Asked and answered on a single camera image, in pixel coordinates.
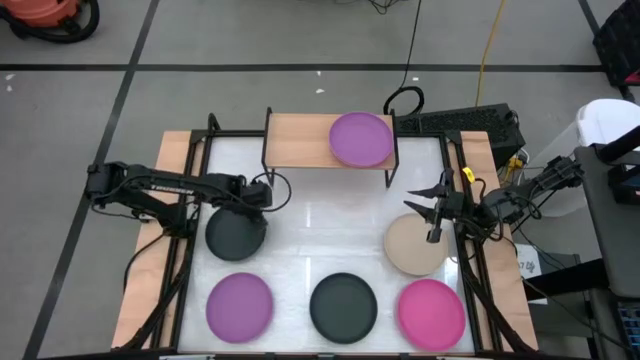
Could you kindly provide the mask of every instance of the beige plate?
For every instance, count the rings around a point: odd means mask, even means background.
[[[387,229],[384,250],[400,270],[416,276],[429,275],[447,258],[449,239],[443,233],[440,242],[427,242],[431,224],[418,214],[405,214]]]

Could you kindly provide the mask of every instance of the white table surface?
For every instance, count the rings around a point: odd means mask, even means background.
[[[420,279],[398,270],[385,255],[383,238],[398,216],[410,213],[403,200],[433,206],[406,192],[434,186],[443,170],[440,145],[433,138],[399,139],[400,166],[390,189],[380,170],[280,169],[293,187],[291,202],[282,210],[266,213],[269,221],[262,247],[242,262],[213,256],[204,229],[215,212],[202,209],[193,256],[178,350],[180,352],[297,352],[297,353],[398,353],[424,352],[412,346],[395,321],[396,300],[402,289]],[[243,174],[251,179],[263,172],[262,138],[215,138],[208,172]],[[286,186],[276,178],[274,205],[286,197]],[[443,222],[449,239],[452,224]],[[445,263],[432,278],[455,290],[464,304],[464,289],[453,241]],[[266,331],[246,344],[218,339],[207,325],[205,307],[211,289],[224,277],[249,272],[260,276],[274,296],[274,316]],[[337,272],[353,273],[373,289],[378,317],[371,332],[359,342],[335,344],[322,337],[309,316],[315,286]],[[472,353],[468,325],[449,353]]]

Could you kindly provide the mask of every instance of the white container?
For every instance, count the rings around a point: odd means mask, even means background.
[[[567,156],[579,146],[608,144],[640,125],[640,106],[617,99],[594,100],[578,110],[576,119],[528,165],[544,167],[556,156]],[[541,170],[530,171],[528,178]],[[544,196],[538,197],[540,203]],[[556,192],[541,208],[543,216],[560,217],[585,206],[587,201],[582,187]]]

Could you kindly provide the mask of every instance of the orange vacuum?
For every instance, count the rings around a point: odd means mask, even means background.
[[[85,5],[90,8],[90,16],[82,27],[76,20]],[[0,18],[21,39],[35,37],[70,44],[85,40],[96,31],[100,9],[98,0],[0,0]]]

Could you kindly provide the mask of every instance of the pink plate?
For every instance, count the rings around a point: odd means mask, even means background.
[[[423,279],[409,284],[400,294],[396,316],[407,340],[424,350],[447,350],[464,333],[462,302],[440,281]]]

